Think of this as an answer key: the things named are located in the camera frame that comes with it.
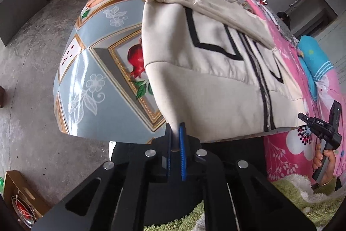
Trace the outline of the person's right hand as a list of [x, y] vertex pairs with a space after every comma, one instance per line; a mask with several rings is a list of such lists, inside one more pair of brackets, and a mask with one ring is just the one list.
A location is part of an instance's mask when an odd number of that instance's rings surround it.
[[325, 173], [324, 173], [324, 175], [320, 181], [320, 185], [325, 185], [333, 179], [336, 158], [335, 158], [335, 154], [334, 154], [333, 150], [324, 150], [323, 152], [321, 152], [321, 144], [318, 144], [316, 147], [315, 156], [312, 159], [313, 160], [313, 163], [312, 163], [313, 171], [316, 171], [317, 169], [319, 169], [323, 165], [322, 164], [323, 157], [328, 158], [329, 163], [328, 163], [327, 169], [325, 170]]

